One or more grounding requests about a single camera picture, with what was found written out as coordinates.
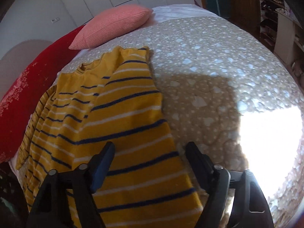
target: white bedsheet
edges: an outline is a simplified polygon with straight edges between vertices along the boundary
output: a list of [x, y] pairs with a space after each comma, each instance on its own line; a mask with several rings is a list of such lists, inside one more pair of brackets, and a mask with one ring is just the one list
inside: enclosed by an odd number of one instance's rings
[[[158, 23], [173, 20], [173, 19], [181, 19], [181, 18], [191, 18], [191, 17], [219, 17], [216, 14], [198, 7], [194, 4], [173, 4], [168, 6], [158, 6], [153, 8], [153, 13], [151, 17], [147, 20], [142, 27], [148, 27], [152, 25], [156, 25]], [[92, 49], [81, 50], [73, 60], [81, 57], [85, 53], [89, 52]]]

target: electrical outlet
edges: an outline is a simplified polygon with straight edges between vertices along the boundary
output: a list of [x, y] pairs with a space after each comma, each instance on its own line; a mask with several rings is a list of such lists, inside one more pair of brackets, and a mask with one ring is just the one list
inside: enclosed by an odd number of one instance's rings
[[60, 20], [60, 18], [59, 18], [59, 17], [54, 18], [54, 19], [52, 19], [52, 23], [54, 24], [55, 22], [57, 22], [57, 21], [59, 21], [59, 20]]

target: ribbed pillow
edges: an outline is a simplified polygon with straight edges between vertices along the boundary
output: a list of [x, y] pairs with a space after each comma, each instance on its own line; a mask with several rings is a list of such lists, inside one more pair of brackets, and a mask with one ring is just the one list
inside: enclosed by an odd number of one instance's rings
[[152, 9], [136, 4], [107, 9], [85, 25], [69, 49], [81, 50], [100, 46], [139, 28], [147, 21], [152, 12]]

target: striped shirt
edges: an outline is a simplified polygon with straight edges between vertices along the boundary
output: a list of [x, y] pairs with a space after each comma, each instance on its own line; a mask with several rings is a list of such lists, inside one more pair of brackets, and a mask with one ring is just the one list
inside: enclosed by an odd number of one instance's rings
[[[163, 117], [149, 49], [114, 48], [61, 74], [40, 99], [19, 148], [29, 210], [47, 172], [75, 169], [112, 141], [116, 154], [93, 195], [106, 227], [192, 228], [202, 211]], [[80, 227], [68, 192], [75, 226]]]

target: beige bedspread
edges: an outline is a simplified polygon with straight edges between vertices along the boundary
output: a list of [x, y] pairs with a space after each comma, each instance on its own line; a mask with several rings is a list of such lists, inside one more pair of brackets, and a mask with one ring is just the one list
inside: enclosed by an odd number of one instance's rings
[[[163, 112], [188, 170], [183, 147], [189, 141], [227, 169], [250, 167], [275, 226], [284, 227], [304, 195], [304, 98], [276, 57], [224, 19], [196, 17], [113, 39], [72, 61], [61, 73], [98, 59], [117, 45], [147, 45], [152, 50], [150, 66], [164, 96]], [[204, 204], [207, 196], [194, 177], [193, 182]]]

